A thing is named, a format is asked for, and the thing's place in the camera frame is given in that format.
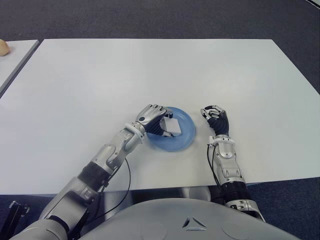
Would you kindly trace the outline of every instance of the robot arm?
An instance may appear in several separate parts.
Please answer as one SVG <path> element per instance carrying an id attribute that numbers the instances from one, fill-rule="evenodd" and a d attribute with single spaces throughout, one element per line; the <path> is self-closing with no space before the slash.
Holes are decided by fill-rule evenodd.
<path id="1" fill-rule="evenodd" d="M 126 156 L 143 142 L 145 133 L 171 136 L 160 127 L 164 116 L 172 118 L 173 113 L 166 107 L 146 106 L 135 122 L 125 124 L 125 128 L 103 145 L 82 172 L 53 198 L 38 221 L 12 239 L 66 240 L 79 232 L 89 216 L 87 206 L 98 197 L 99 189 L 108 185 Z"/>
<path id="2" fill-rule="evenodd" d="M 224 205 L 263 221 L 258 205 L 251 199 L 246 181 L 236 162 L 235 141 L 229 137 L 229 121 L 227 113 L 217 105 L 201 109 L 202 116 L 215 132 L 209 137 L 208 147 L 213 148 L 213 172 L 217 173 L 217 185 L 220 186 Z"/>

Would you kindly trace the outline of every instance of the wire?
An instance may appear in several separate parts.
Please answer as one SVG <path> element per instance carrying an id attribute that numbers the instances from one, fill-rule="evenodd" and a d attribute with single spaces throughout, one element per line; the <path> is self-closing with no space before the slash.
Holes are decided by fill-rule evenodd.
<path id="1" fill-rule="evenodd" d="M 106 211 L 105 213 L 103 213 L 103 214 L 101 214 L 101 215 L 99 215 L 99 216 L 97 216 L 97 217 L 94 217 L 93 219 L 89 220 L 85 225 L 88 225 L 88 224 L 92 223 L 94 220 L 96 220 L 96 219 L 98 219 L 98 218 L 101 218 L 102 216 L 110 213 L 112 210 L 114 210 L 114 209 L 116 209 L 117 207 L 119 207 L 120 204 L 122 204 L 123 201 L 126 199 L 128 193 L 129 193 L 130 185 L 131 185 L 131 171 L 130 171 L 130 166 L 129 166 L 129 163 L 128 163 L 127 159 L 124 158 L 124 160 L 125 160 L 125 162 L 126 162 L 126 165 L 128 166 L 128 170 L 129 170 L 129 186 L 128 186 L 128 189 L 126 190 L 125 195 L 123 196 L 122 200 L 121 200 L 117 205 L 115 205 L 113 208 L 111 208 L 110 210 Z"/>
<path id="2" fill-rule="evenodd" d="M 101 203 L 101 196 L 102 196 L 102 194 L 104 194 L 105 188 L 106 188 L 105 186 L 103 186 L 101 188 L 101 191 L 100 191 L 100 194 L 99 194 L 99 198 L 98 198 L 98 202 L 97 202 L 96 209 L 95 209 L 95 213 L 94 213 L 92 219 L 94 219 L 98 215 L 98 212 L 99 212 L 99 209 L 100 209 L 100 203 Z"/>
<path id="3" fill-rule="evenodd" d="M 212 171 L 215 183 L 219 188 L 221 188 L 220 182 L 219 182 L 219 180 L 218 180 L 218 178 L 216 176 L 216 173 L 215 173 L 215 170 L 214 170 L 214 167 L 213 167 L 213 157 L 214 156 L 212 155 L 212 165 L 211 165 L 210 158 L 209 158 L 209 145 L 208 145 L 208 147 L 206 149 L 206 158 L 208 159 L 208 163 L 209 163 L 210 169 Z"/>

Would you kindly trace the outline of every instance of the gray carpet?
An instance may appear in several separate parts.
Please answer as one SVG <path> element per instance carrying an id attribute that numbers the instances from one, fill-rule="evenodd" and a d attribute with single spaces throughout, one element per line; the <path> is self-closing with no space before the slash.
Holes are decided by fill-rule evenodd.
<path id="1" fill-rule="evenodd" d="M 320 10 L 304 0 L 0 1 L 0 39 L 50 38 L 272 39 L 320 93 Z M 312 178 L 249 190 L 269 223 L 316 240 L 319 184 L 319 178 Z M 169 195 L 156 192 L 159 198 Z M 37 219 L 48 202 L 0 196 L 0 226 L 7 205 L 17 198 L 34 206 L 18 230 Z"/>

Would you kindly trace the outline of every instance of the table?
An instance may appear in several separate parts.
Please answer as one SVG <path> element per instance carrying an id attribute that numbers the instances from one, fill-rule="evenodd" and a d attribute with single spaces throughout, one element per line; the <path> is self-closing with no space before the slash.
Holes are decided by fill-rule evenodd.
<path id="1" fill-rule="evenodd" d="M 39 44 L 38 40 L 7 41 L 10 53 L 0 56 L 0 97 L 20 67 Z"/>
<path id="2" fill-rule="evenodd" d="M 213 184 L 211 104 L 248 183 L 320 176 L 320 96 L 272 40 L 46 39 L 0 99 L 0 193 L 59 192 L 147 104 L 181 108 L 196 136 L 179 152 L 139 145 L 132 190 Z M 127 186 L 124 164 L 107 189 Z"/>

